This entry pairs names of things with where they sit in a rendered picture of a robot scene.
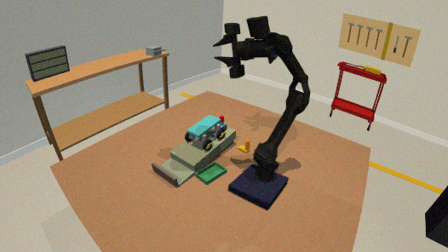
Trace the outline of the green tray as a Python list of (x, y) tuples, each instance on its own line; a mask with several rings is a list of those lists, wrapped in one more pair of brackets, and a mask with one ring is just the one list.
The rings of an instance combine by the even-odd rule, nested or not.
[[(222, 169), (223, 171), (220, 172), (218, 175), (214, 175), (213, 177), (211, 177), (209, 180), (205, 180), (203, 177), (201, 177), (199, 174), (201, 174), (202, 172), (205, 172), (207, 169), (211, 168), (212, 166), (216, 165), (217, 167), (219, 167), (220, 169)], [(225, 167), (223, 167), (222, 165), (220, 165), (218, 162), (214, 161), (213, 163), (209, 164), (208, 166), (204, 167), (204, 169), (198, 171), (195, 173), (195, 177), (197, 177), (199, 180), (201, 180), (203, 183), (205, 183), (206, 185), (208, 185), (209, 183), (212, 183), (212, 181), (214, 181), (215, 179), (217, 179), (218, 177), (220, 177), (221, 175), (224, 175), (227, 172), (227, 169)]]
[(205, 172), (202, 172), (199, 174), (201, 177), (203, 177), (205, 180), (209, 180), (214, 175), (218, 175), (223, 170), (217, 167), (216, 165), (212, 166), (211, 168), (207, 169)]

